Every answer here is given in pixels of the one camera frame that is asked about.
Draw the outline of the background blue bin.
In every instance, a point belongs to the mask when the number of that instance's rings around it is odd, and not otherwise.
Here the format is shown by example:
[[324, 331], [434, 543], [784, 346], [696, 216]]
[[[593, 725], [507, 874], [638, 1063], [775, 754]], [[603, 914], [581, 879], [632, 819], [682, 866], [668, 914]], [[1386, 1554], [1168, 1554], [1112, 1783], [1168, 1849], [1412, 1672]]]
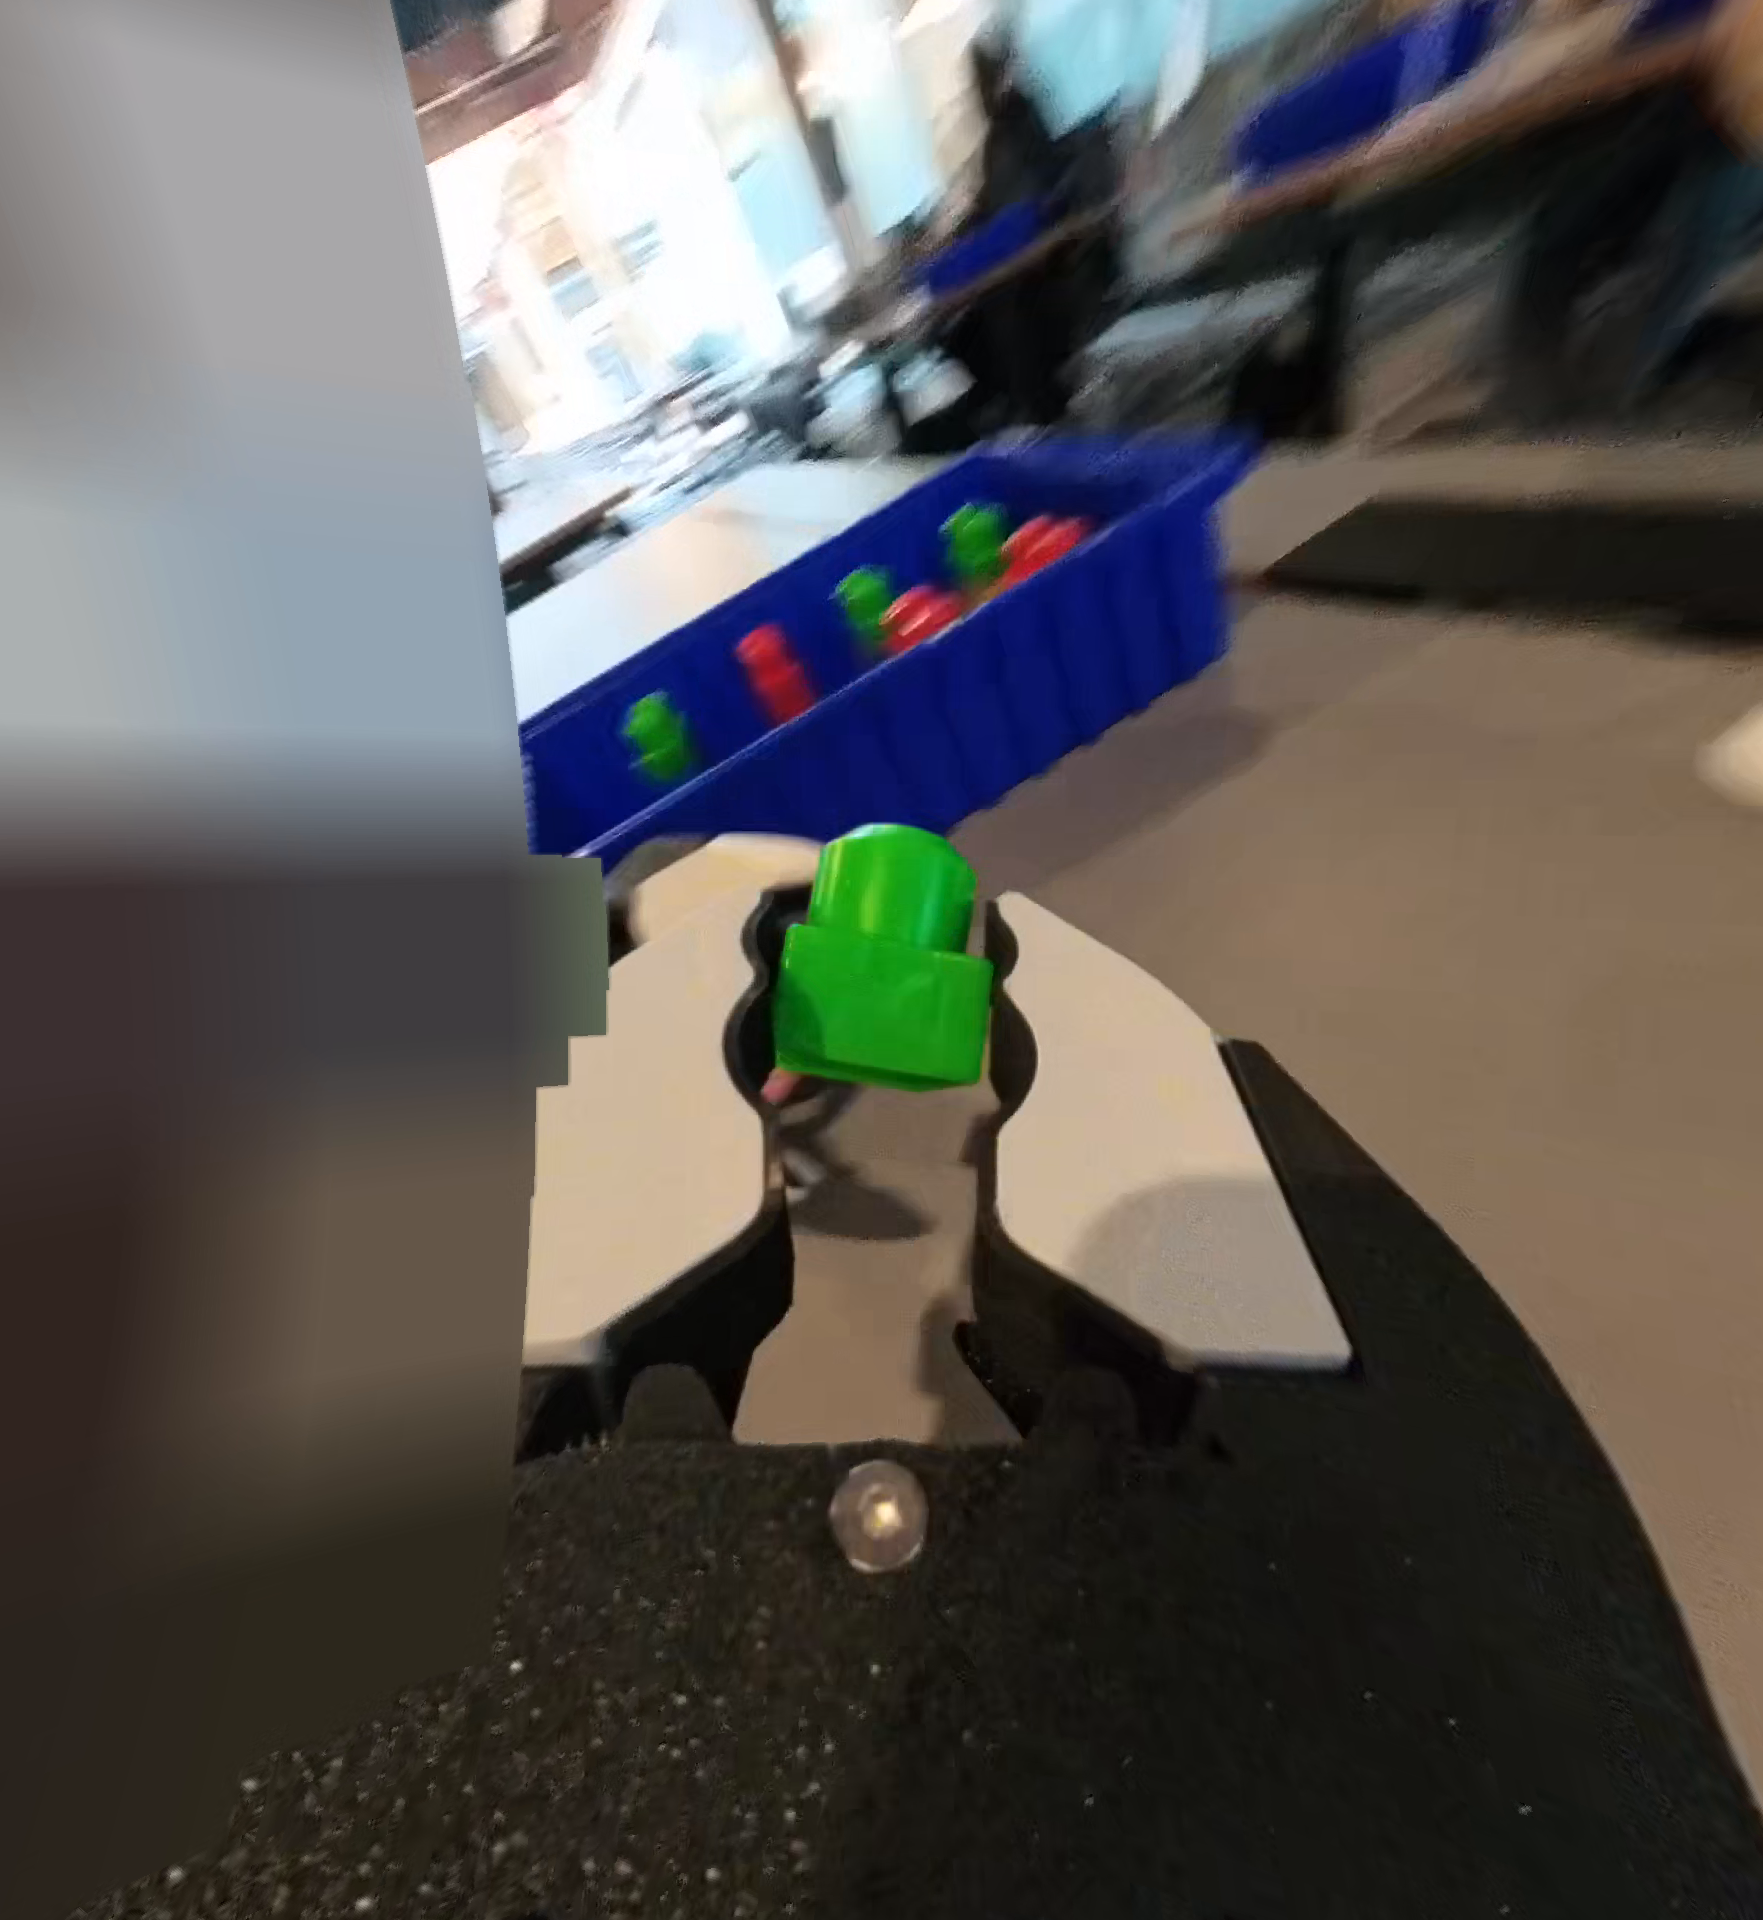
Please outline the background blue bin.
[[1380, 136], [1465, 79], [1494, 48], [1498, 2], [1440, 2], [1268, 96], [1231, 136], [1231, 179], [1266, 180]]
[[1051, 228], [1051, 204], [1020, 200], [997, 212], [959, 228], [914, 267], [914, 287], [944, 300], [996, 273], [1024, 251], [1036, 245]]

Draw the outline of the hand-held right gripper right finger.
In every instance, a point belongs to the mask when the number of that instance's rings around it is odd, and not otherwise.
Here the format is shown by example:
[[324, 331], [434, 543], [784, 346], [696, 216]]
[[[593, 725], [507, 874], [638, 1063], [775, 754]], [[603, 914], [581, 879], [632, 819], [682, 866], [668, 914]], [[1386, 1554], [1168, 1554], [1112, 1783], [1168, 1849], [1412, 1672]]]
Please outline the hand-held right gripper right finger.
[[1179, 1372], [1348, 1372], [1353, 1339], [1227, 1069], [1163, 979], [1005, 892], [1001, 1003], [1036, 1067], [993, 1145], [993, 1223]]

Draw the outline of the small green mega block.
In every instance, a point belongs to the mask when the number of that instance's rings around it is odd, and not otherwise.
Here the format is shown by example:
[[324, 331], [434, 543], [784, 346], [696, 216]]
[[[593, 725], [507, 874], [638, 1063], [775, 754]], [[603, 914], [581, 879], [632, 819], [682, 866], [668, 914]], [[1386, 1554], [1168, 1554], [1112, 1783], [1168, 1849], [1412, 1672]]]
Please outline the small green mega block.
[[876, 1091], [959, 1091], [989, 1059], [979, 879], [933, 829], [871, 824], [819, 849], [772, 983], [772, 1067]]

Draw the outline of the brown background table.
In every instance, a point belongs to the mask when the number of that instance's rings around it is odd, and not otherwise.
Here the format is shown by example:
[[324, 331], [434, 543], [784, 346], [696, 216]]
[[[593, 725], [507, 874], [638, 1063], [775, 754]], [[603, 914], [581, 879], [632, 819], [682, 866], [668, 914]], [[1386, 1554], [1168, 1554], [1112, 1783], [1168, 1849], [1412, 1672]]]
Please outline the brown background table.
[[1601, 56], [1567, 56], [1544, 79], [1439, 122], [1386, 130], [1275, 184], [1231, 192], [1185, 236], [1203, 251], [1135, 290], [1135, 309], [1199, 300], [1312, 273], [1305, 396], [1266, 439], [1344, 435], [1353, 322], [1368, 273], [1451, 234], [1575, 242], [1575, 260], [1656, 204], [1686, 156], [1720, 133], [1720, 58], [1734, 51], [1734, 2], [1634, 33]]

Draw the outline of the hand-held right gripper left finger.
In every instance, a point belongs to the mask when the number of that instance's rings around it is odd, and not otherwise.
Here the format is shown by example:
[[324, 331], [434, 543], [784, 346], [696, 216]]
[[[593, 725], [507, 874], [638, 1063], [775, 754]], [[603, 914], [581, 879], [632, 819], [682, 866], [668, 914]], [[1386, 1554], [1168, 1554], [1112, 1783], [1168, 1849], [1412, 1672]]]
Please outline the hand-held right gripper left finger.
[[728, 887], [616, 959], [603, 1033], [540, 1091], [524, 1369], [616, 1360], [723, 1259], [787, 1235], [779, 1149], [736, 1067], [762, 904]]

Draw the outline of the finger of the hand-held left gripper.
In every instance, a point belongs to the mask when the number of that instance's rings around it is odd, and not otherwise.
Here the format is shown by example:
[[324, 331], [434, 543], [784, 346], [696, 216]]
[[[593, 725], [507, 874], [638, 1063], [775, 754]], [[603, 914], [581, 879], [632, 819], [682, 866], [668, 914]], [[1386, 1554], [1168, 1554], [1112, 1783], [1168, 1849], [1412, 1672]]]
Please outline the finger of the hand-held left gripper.
[[646, 947], [718, 897], [811, 887], [818, 864], [819, 843], [787, 834], [730, 829], [648, 839], [626, 853], [626, 937], [632, 947]]

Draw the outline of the blue plastic bin with blocks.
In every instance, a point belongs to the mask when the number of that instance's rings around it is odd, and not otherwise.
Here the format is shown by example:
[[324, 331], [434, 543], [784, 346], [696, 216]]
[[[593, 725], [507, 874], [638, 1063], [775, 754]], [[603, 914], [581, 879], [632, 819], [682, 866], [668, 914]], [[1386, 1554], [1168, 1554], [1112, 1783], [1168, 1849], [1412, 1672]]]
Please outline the blue plastic bin with blocks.
[[[1255, 443], [1212, 435], [1068, 435], [979, 445], [883, 512], [681, 623], [651, 647], [523, 722], [536, 853], [622, 861], [658, 835], [730, 829], [835, 839], [868, 824], [948, 834], [1096, 744], [1227, 655], [1218, 508]], [[944, 634], [876, 657], [835, 585], [883, 564], [900, 589], [948, 585], [941, 525], [962, 505], [1103, 527]], [[736, 643], [779, 623], [818, 705], [768, 731]], [[627, 705], [668, 692], [700, 776], [658, 788], [622, 736]]]

